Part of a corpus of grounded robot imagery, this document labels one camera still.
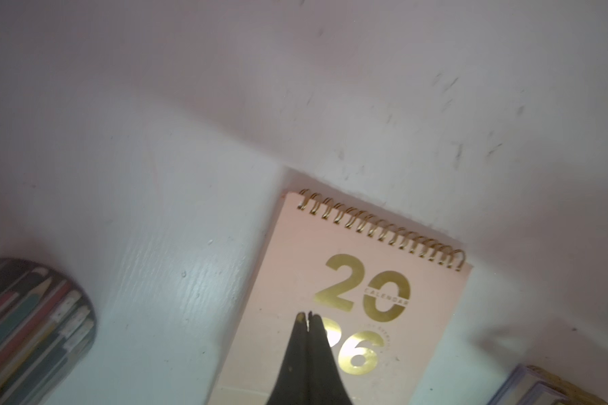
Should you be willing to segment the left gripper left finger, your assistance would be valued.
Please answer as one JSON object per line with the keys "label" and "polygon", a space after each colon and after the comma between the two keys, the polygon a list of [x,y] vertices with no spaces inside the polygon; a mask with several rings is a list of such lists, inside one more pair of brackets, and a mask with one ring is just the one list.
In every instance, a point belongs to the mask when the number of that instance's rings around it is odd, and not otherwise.
{"label": "left gripper left finger", "polygon": [[299,312],[268,405],[309,404],[307,344],[307,314]]}

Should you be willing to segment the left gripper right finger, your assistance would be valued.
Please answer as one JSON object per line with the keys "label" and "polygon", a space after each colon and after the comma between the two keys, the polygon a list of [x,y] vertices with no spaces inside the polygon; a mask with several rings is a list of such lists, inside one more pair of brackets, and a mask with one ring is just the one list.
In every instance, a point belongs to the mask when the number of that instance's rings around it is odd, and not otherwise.
{"label": "left gripper right finger", "polygon": [[307,371],[310,404],[352,405],[329,346],[322,317],[309,312]]}

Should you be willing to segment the pink 2026 calendar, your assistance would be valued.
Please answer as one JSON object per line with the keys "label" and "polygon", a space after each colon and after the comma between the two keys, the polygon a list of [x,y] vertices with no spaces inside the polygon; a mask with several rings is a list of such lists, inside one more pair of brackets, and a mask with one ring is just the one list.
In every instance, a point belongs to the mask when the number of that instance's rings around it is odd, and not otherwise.
{"label": "pink 2026 calendar", "polygon": [[296,315],[313,312],[353,403],[408,403],[471,274],[466,254],[308,190],[282,203],[209,401],[266,403]]}

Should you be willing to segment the purple calendar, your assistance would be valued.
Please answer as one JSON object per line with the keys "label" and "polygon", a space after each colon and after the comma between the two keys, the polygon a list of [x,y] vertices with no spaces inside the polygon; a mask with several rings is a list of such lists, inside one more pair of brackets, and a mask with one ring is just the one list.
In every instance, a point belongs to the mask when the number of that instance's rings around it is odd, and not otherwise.
{"label": "purple calendar", "polygon": [[487,405],[608,405],[593,393],[538,366],[520,364]]}

